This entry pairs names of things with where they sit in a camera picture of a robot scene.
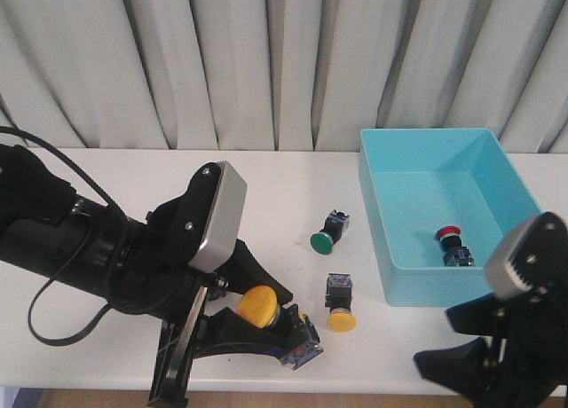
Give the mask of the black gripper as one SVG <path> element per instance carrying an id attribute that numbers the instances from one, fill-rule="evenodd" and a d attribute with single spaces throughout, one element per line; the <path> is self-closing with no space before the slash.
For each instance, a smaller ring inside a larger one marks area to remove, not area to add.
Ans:
<path id="1" fill-rule="evenodd" d="M 147 220 L 142 240 L 120 284 L 115 286 L 114 307 L 122 313 L 149 314 L 160 319 L 183 315 L 190 287 L 204 272 L 175 259 L 174 231 L 181 195 L 161 204 Z M 252 255 L 247 244 L 237 239 L 231 257 L 221 266 L 227 289 L 245 294 L 256 286 L 268 286 L 279 304 L 288 304 L 293 294 L 275 279 Z M 156 355 L 149 407 L 186 407 L 185 396 L 193 361 L 226 354 L 254 354 L 280 358 L 286 348 L 281 333 L 259 328 L 228 308 L 208 317 L 204 307 L 208 289 L 193 291 L 187 315 L 177 323 L 164 322 Z"/>

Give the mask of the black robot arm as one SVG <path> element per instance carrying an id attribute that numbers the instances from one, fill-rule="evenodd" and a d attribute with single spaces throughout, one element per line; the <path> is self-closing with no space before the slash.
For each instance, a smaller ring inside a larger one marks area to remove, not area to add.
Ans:
<path id="1" fill-rule="evenodd" d="M 380 302 L 444 306 L 473 336 L 414 361 L 477 407 L 534 407 L 567 382 L 567 230 L 497 145 L 87 159 L 2 147 L 1 258 L 159 319 L 152 407 L 186 406 L 205 357 L 332 378 L 377 350 Z"/>

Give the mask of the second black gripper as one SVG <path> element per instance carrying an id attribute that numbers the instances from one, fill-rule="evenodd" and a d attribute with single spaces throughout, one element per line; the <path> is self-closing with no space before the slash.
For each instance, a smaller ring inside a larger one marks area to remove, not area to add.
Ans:
<path id="1" fill-rule="evenodd" d="M 567 384 L 567 297 L 552 290 L 507 301 L 487 294 L 446 310 L 456 333 L 492 337 L 501 359 L 485 361 L 481 337 L 450 349 L 424 350 L 414 364 L 432 381 L 484 407 L 537 407 Z"/>

